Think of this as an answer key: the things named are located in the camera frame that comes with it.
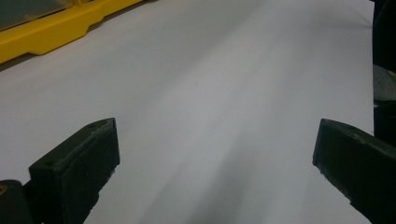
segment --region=black plastic part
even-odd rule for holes
[[[30,198],[35,222],[81,224],[99,198],[99,190],[120,164],[116,121],[104,119],[73,134],[30,166]],[[42,206],[45,214],[34,206]]]
[[[375,137],[396,147],[395,101],[378,104],[374,109],[374,125]]]
[[[396,72],[396,0],[376,0],[373,63]]]
[[[17,180],[0,181],[0,223],[33,224],[22,185]]]
[[[313,163],[372,223],[396,223],[396,148],[323,119]]]

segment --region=yellow object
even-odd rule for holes
[[[24,53],[37,55],[84,36],[104,16],[142,0],[73,0],[73,6],[0,32],[0,63]]]

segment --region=gray surface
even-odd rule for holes
[[[0,178],[115,117],[86,223],[369,223],[312,165],[320,119],[373,130],[361,0],[162,0],[0,73]]]

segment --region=white floor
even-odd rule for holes
[[[362,224],[312,165],[320,119],[373,130],[361,0],[161,0],[0,72],[0,179],[115,117],[87,224]]]

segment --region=yellow barrier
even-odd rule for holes
[[[45,54],[84,36],[104,16],[142,0],[74,0],[73,6],[0,32],[0,63],[25,53]]]

